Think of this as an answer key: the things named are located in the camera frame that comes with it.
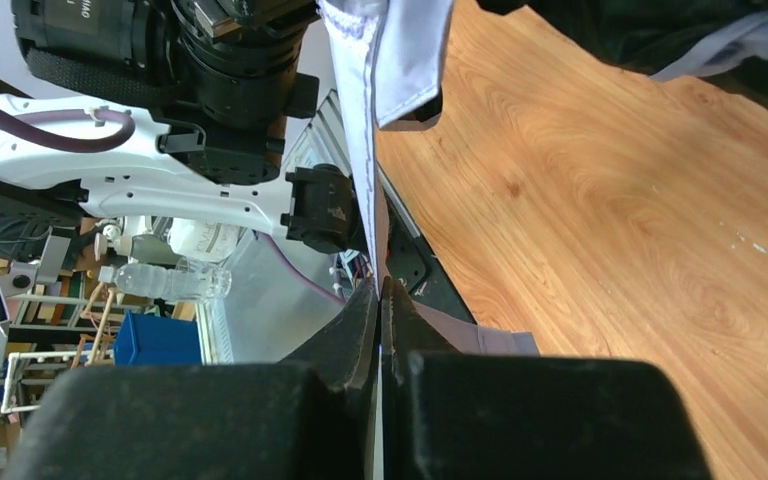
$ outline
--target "wood grain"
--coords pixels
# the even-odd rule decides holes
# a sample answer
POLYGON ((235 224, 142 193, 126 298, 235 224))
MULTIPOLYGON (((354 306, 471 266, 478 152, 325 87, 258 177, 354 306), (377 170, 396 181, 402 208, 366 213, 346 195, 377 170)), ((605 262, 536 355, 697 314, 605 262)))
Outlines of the wood grain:
POLYGON ((768 113, 472 1, 444 88, 379 154, 479 322, 658 365, 718 478, 768 479, 768 113))

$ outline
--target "white bottle cap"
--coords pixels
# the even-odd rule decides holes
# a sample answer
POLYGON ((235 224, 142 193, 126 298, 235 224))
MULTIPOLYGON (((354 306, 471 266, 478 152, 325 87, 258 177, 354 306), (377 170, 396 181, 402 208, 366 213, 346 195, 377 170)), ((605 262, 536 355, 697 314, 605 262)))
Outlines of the white bottle cap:
POLYGON ((101 267, 101 269, 98 271, 98 281, 101 283, 113 283, 113 275, 115 274, 115 268, 101 267))

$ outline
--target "blue plastic bin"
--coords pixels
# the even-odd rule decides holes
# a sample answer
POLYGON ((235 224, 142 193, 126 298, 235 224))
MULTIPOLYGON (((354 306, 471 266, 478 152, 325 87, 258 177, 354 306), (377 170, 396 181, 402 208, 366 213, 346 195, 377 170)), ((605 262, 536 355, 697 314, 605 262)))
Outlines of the blue plastic bin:
POLYGON ((196 322, 128 312, 113 342, 116 365, 198 365, 196 322))

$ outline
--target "plastic container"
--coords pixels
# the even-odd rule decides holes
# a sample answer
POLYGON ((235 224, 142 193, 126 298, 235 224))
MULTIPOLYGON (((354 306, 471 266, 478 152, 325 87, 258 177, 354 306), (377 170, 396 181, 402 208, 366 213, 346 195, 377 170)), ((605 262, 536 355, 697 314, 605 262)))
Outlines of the plastic container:
POLYGON ((218 263, 231 256, 241 231, 235 225, 176 218, 172 221, 166 242, 178 255, 218 263))
POLYGON ((98 280, 115 284, 122 293, 169 301, 224 298, 231 289, 231 272, 186 259, 174 270, 144 263, 101 267, 98 280))
POLYGON ((201 364, 198 325, 128 312, 113 342, 116 365, 201 364))

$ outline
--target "wooden tabletop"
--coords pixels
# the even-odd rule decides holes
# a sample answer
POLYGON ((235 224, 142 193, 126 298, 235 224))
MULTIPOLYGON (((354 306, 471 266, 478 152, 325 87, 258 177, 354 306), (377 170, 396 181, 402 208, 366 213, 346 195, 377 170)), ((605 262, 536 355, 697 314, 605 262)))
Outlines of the wooden tabletop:
POLYGON ((768 479, 768 113, 473 1, 444 89, 380 160, 478 321, 658 365, 718 478, 768 479))

